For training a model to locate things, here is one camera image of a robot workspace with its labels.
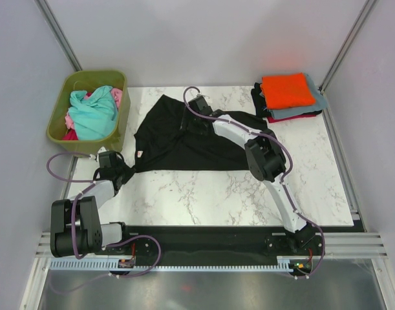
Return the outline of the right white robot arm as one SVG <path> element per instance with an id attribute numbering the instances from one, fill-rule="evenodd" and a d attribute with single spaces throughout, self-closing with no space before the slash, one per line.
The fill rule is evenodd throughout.
<path id="1" fill-rule="evenodd" d="M 205 116 L 184 108 L 181 127 L 197 122 L 217 136 L 226 138 L 244 149 L 252 176 L 269 190 L 281 215 L 286 235 L 286 246 L 291 253 L 301 254 L 315 236 L 313 223 L 298 208 L 285 177 L 293 168 L 288 150 L 277 140 L 272 130 L 251 128 L 220 111 Z"/>

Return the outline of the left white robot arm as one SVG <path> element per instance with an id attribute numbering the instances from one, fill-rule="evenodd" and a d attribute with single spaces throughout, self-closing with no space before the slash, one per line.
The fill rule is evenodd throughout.
<path id="1" fill-rule="evenodd" d="M 124 162 L 100 165 L 86 189 L 71 199 L 52 203 L 50 250 L 54 257 L 74 256 L 80 260 L 108 245 L 118 254 L 130 251 L 132 238 L 123 232 L 124 223 L 102 224 L 98 209 L 115 197 L 134 174 L 135 168 Z"/>

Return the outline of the olive green plastic bin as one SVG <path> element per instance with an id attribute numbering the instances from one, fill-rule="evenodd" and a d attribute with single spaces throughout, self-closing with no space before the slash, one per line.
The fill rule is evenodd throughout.
<path id="1" fill-rule="evenodd" d="M 112 133 L 105 139 L 94 141 L 63 141 L 68 129 L 65 124 L 65 116 L 70 107 L 70 93 L 74 90 L 86 90 L 90 96 L 97 88 L 109 85 L 122 90 L 122 99 L 118 109 L 116 126 Z M 122 151 L 127 120 L 131 107 L 130 97 L 127 90 L 127 78 L 119 70 L 82 70 L 71 74 L 63 82 L 61 91 L 52 111 L 47 136 L 53 142 L 70 152 L 94 154 L 101 147 L 106 149 Z"/>

